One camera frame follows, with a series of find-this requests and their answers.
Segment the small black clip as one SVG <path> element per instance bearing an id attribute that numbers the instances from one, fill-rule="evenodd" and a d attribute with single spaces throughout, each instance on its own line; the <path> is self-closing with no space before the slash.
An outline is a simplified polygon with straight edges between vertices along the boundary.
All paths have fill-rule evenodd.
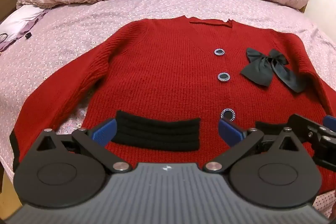
<path id="1" fill-rule="evenodd" d="M 26 39 L 29 39 L 31 36 L 32 36 L 32 34 L 30 32 L 28 32 L 28 33 L 25 34 L 25 38 Z"/>

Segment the pink floral bed sheet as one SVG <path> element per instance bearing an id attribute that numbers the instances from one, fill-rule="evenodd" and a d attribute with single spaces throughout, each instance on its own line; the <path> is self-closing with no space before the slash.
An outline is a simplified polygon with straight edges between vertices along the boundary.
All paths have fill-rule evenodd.
<path id="1" fill-rule="evenodd" d="M 54 71 L 104 42 L 129 22 L 146 18 L 232 19 L 300 37 L 319 76 L 335 87 L 335 41 L 305 14 L 262 0 L 109 0 L 66 5 L 46 13 L 1 54 L 1 167 L 13 178 L 9 136 L 25 99 Z"/>

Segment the red knit cardigan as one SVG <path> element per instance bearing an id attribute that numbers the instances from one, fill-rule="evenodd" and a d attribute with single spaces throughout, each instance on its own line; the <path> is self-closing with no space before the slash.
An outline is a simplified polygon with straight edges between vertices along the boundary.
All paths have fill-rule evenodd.
<path id="1" fill-rule="evenodd" d="M 220 118 L 242 128 L 335 115 L 335 91 L 301 39 L 229 20 L 144 19 L 60 68 L 24 102 L 10 135 L 17 167 L 39 134 L 89 97 L 83 127 L 121 115 L 106 148 L 131 165 L 196 162 L 228 149 Z"/>

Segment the white purple frilled pillow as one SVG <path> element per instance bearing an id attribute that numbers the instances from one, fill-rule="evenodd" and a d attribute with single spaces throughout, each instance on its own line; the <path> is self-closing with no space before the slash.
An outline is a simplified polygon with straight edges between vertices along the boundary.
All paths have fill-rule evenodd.
<path id="1" fill-rule="evenodd" d="M 30 29 L 49 11 L 50 9 L 34 5 L 23 5 L 12 12 L 1 23 L 1 52 L 30 32 Z"/>

